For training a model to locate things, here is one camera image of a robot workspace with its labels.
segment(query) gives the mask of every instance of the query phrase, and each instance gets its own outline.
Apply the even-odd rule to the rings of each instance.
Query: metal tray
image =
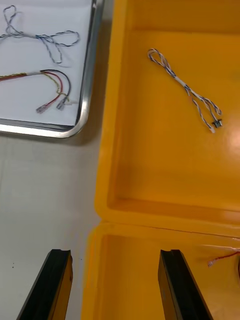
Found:
[[[103,8],[104,0],[92,0],[85,63],[75,125],[61,126],[46,123],[0,119],[0,133],[63,139],[69,138],[83,129],[89,115],[98,34],[102,21]]]

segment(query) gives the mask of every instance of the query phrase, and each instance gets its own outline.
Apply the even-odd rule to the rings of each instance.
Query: white floor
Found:
[[[0,319],[16,319],[51,249],[71,249],[67,320],[80,319],[94,210],[113,0],[105,0],[89,121],[73,138],[0,136]]]

